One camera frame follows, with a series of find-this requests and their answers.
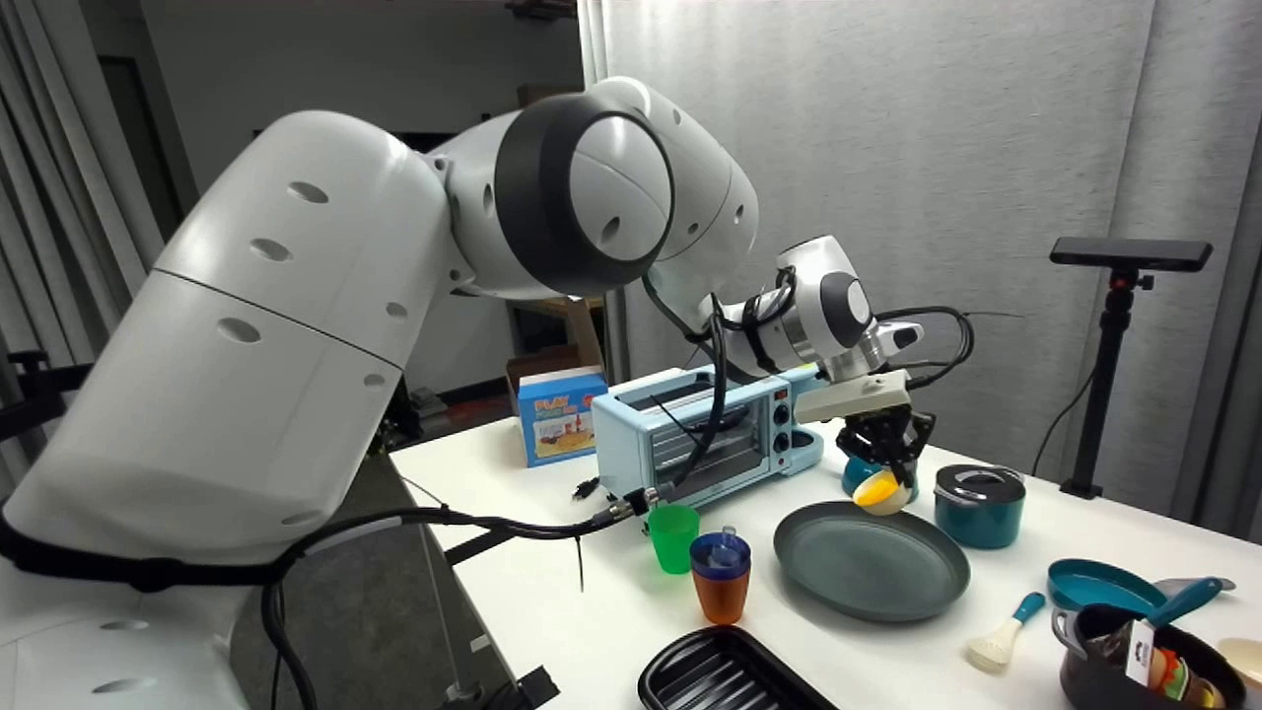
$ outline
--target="table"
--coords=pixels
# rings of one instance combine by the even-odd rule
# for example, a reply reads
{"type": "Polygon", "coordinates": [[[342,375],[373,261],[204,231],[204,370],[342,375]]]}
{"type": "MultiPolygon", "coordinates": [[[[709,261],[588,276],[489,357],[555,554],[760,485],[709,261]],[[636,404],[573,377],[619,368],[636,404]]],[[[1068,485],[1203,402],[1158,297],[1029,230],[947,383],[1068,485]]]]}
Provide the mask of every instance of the table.
{"type": "MultiPolygon", "coordinates": [[[[951,462],[951,448],[927,448],[920,485],[951,462]]],[[[597,456],[526,470],[517,423],[493,423],[442,440],[398,448],[406,479],[427,485],[467,514],[505,514],[519,520],[580,520],[600,498],[573,500],[573,490],[597,471],[597,456]]],[[[997,628],[1024,592],[1047,587],[1047,566],[1062,554],[1091,554],[1164,574],[1231,574],[1227,599],[1188,616],[1179,628],[1217,642],[1227,636],[1262,638],[1262,549],[1153,515],[1117,500],[1075,500],[1056,485],[1029,477],[1023,537],[1002,553],[966,553],[969,587],[964,599],[920,628],[868,628],[845,619],[781,579],[772,533],[814,500],[839,500],[845,452],[828,446],[826,466],[802,477],[770,479],[705,507],[702,527],[734,524],[755,542],[755,579],[742,628],[781,656],[802,677],[839,710],[891,707],[1023,707],[1054,710],[1062,695],[1062,642],[1050,616],[1039,616],[1002,677],[964,663],[964,646],[997,628]]],[[[936,515],[932,491],[912,503],[936,515]]],[[[434,527],[452,549],[473,527],[434,527]]],[[[588,579],[576,574],[576,542],[508,540],[467,562],[473,606],[493,632],[514,675],[547,666],[560,698],[547,707],[614,710],[640,707],[636,677],[671,638],[702,628],[689,574],[663,574],[640,524],[614,524],[582,540],[588,579]]]]}

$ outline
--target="cup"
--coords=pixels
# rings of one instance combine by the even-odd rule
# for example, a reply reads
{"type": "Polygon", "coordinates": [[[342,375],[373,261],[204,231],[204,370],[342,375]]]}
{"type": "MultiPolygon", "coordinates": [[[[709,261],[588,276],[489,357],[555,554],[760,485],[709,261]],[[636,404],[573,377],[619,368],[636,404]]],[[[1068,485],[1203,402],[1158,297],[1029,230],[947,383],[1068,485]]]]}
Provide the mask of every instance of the cup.
{"type": "Polygon", "coordinates": [[[696,587],[702,616],[731,628],[745,616],[749,542],[738,533],[705,533],[696,540],[696,587]]]}
{"type": "Polygon", "coordinates": [[[696,566],[689,542],[702,533],[702,515],[689,503],[653,503],[646,514],[646,537],[653,540],[657,566],[688,574],[696,566]]]}

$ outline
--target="cardboard box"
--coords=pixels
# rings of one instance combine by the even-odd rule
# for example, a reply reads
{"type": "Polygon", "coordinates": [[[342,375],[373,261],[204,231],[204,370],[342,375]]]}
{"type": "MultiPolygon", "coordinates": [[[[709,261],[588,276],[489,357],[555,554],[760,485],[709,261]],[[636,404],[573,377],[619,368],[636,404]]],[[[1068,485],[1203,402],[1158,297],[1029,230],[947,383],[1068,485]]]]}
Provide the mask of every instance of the cardboard box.
{"type": "Polygon", "coordinates": [[[546,370],[519,377],[517,423],[527,466],[582,456],[597,448],[590,396],[609,383],[597,368],[546,370]]]}

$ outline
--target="handle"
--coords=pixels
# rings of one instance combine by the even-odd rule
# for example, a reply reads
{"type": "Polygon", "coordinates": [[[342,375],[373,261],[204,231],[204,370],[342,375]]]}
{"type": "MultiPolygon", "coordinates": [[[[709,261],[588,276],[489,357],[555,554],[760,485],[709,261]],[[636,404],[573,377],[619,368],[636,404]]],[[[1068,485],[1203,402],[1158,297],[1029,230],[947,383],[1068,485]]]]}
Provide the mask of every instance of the handle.
{"type": "Polygon", "coordinates": [[[1019,603],[1015,619],[1019,619],[1019,621],[1029,621],[1047,603],[1050,603],[1050,599],[1047,599],[1041,592],[1029,592],[1029,596],[1019,603]]]}
{"type": "Polygon", "coordinates": [[[1190,587],[1183,587],[1179,596],[1173,596],[1166,603],[1158,603],[1156,612],[1148,612],[1153,628],[1166,628],[1173,619],[1210,603],[1223,592],[1217,574],[1194,579],[1190,587]]]}
{"type": "Polygon", "coordinates": [[[1073,638],[1075,612],[1054,612],[1054,636],[1068,646],[1068,656],[1087,659],[1087,652],[1073,638]]]}

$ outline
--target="black stand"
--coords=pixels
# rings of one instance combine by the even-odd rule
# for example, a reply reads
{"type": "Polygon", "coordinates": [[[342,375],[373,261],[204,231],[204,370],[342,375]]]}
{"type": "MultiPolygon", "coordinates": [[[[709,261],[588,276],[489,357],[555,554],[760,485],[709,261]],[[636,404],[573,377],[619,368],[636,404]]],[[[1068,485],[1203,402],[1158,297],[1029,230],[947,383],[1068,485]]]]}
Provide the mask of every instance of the black stand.
{"type": "Polygon", "coordinates": [[[1137,287],[1153,287],[1145,270],[1200,270],[1210,261],[1207,239],[1111,239],[1111,235],[1062,235],[1054,265],[1111,268],[1100,315],[1100,349],[1091,368],[1087,419],[1081,423],[1073,471],[1062,479],[1073,498],[1100,498],[1096,452],[1117,375],[1119,340],[1131,322],[1137,287]]]}
{"type": "Polygon", "coordinates": [[[1127,322],[1131,322],[1137,287],[1153,287],[1153,276],[1141,276],[1141,268],[1111,268],[1103,315],[1100,315],[1100,349],[1091,368],[1087,419],[1081,423],[1073,471],[1062,479],[1062,490],[1073,498],[1100,498],[1100,485],[1096,485],[1100,433],[1103,433],[1119,340],[1127,333],[1127,322]]]}

